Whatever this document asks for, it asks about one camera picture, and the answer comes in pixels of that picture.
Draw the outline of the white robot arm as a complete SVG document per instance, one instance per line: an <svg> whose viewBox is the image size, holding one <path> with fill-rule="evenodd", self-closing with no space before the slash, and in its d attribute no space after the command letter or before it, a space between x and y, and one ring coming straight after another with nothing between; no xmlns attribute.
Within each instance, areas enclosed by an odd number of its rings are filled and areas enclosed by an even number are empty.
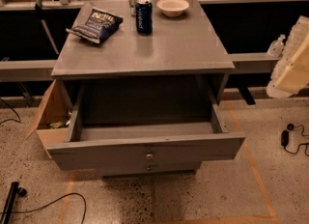
<svg viewBox="0 0 309 224"><path fill-rule="evenodd" d="M267 95L288 98L309 84L309 18L301 15L288 37L281 34L267 51L278 58L270 80Z"/></svg>

